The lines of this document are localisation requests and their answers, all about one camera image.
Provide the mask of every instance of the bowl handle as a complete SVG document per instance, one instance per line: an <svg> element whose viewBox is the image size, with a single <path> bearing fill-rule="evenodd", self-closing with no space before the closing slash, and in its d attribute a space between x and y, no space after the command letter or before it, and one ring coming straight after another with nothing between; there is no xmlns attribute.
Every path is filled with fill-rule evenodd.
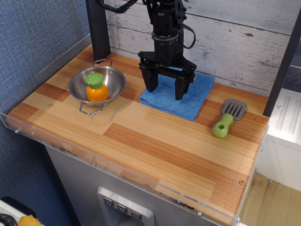
<svg viewBox="0 0 301 226"><path fill-rule="evenodd" d="M112 62L111 60L101 59L101 60L96 60L96 61L94 61L92 67L94 67L95 64L98 64L98 63L100 63L100 62L102 62L102 61L108 61L108 62L111 62L111 67L112 67L112 65L113 65L113 62Z"/></svg>
<svg viewBox="0 0 301 226"><path fill-rule="evenodd" d="M103 104L102 104L102 106L100 107L100 110L99 110L99 111L95 111L95 112L91 112L91 113L88 113L88 112L85 112L85 111L82 110L83 104L84 104L84 102L81 102L79 111L80 111L80 112L83 112L83 113L85 113L85 114L87 114L87 115L92 115L92 114L95 114L95 113L102 112L103 106L104 106L105 103L103 102Z"/></svg>

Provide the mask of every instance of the blue wallpaper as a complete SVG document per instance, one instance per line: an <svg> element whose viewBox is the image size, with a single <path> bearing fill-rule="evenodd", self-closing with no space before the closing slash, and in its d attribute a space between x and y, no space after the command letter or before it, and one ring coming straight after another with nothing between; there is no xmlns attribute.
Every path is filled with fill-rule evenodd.
<svg viewBox="0 0 301 226"><path fill-rule="evenodd" d="M0 102L89 34L83 0L1 2Z"/></svg>
<svg viewBox="0 0 301 226"><path fill-rule="evenodd" d="M0 111L8 111L90 44L84 0L0 0ZM0 124L0 198L47 226L74 218L41 144Z"/></svg>

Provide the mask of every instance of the orange toy vegetable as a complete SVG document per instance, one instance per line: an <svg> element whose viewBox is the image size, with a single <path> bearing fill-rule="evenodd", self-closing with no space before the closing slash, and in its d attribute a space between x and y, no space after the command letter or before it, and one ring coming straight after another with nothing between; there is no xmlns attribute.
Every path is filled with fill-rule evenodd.
<svg viewBox="0 0 301 226"><path fill-rule="evenodd" d="M104 101L109 98L107 86L103 83L103 74L91 73L85 79L87 97L91 102Z"/></svg>
<svg viewBox="0 0 301 226"><path fill-rule="evenodd" d="M18 226L42 226L42 224L32 215L21 217Z"/></svg>

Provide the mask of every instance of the green spatula handle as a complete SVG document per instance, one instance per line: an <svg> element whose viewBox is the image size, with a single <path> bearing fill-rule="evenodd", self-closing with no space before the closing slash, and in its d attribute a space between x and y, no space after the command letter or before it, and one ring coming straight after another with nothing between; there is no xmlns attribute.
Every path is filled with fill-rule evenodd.
<svg viewBox="0 0 301 226"><path fill-rule="evenodd" d="M233 122L233 116L225 113L221 119L212 127L212 132L216 137L223 138L227 136L229 126Z"/></svg>

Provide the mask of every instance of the white wooden wall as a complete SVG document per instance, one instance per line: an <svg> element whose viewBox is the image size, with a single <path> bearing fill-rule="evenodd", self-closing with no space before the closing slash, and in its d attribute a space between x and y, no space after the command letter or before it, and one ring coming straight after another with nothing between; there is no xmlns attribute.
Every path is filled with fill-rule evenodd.
<svg viewBox="0 0 301 226"><path fill-rule="evenodd" d="M125 0L105 0L120 6ZM290 39L301 0L183 0L186 25L197 36L184 56L216 82L268 96ZM139 0L126 13L107 11L111 50L139 59L154 51L147 8ZM193 36L184 33L188 46Z"/></svg>

